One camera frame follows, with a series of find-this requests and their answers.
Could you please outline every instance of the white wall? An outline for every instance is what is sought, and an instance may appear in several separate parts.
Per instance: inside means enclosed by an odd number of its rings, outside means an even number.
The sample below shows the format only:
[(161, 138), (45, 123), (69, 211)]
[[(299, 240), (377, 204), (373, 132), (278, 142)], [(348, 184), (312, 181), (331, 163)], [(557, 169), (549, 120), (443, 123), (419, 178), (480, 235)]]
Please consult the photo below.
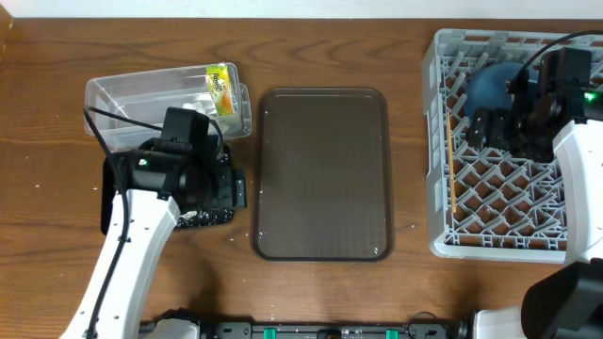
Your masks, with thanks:
[(603, 18), (603, 0), (0, 0), (0, 4), (15, 18)]

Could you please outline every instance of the yellow packet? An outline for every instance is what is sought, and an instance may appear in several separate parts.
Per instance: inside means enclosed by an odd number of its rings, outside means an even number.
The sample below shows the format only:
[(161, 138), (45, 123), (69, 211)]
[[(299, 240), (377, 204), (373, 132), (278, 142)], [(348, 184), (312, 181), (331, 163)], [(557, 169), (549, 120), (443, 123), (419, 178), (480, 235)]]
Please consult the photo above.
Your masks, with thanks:
[(228, 75), (228, 66), (224, 63), (207, 66), (207, 85), (219, 116), (235, 114), (233, 109), (233, 86)]

